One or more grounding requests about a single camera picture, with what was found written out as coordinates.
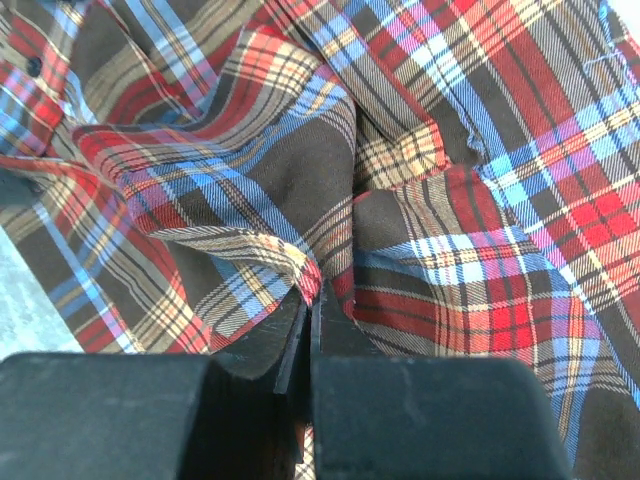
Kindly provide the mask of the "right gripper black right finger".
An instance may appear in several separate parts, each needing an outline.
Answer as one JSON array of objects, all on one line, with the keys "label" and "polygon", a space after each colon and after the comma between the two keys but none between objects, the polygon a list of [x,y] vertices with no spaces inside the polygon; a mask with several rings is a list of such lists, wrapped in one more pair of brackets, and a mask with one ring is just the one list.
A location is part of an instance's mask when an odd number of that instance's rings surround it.
[{"label": "right gripper black right finger", "polygon": [[324,285],[310,313],[320,479],[567,479],[550,403],[522,362],[388,357]]}]

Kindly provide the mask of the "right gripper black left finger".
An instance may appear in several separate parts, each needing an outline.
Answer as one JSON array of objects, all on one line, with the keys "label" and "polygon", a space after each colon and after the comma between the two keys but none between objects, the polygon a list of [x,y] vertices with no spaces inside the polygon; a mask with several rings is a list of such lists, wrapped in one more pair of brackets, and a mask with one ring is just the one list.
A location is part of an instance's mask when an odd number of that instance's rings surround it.
[{"label": "right gripper black left finger", "polygon": [[5,479],[290,479],[306,307],[214,355],[26,352],[1,364]]}]

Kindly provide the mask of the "red plaid long sleeve shirt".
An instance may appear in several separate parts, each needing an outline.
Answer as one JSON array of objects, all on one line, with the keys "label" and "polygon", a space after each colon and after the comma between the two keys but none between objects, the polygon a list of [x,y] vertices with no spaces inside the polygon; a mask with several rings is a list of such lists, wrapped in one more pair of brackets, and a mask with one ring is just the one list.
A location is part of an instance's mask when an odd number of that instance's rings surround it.
[{"label": "red plaid long sleeve shirt", "polygon": [[376,351],[512,357],[639,475],[639,42],[606,1],[5,1],[17,342],[234,353],[328,281]]}]

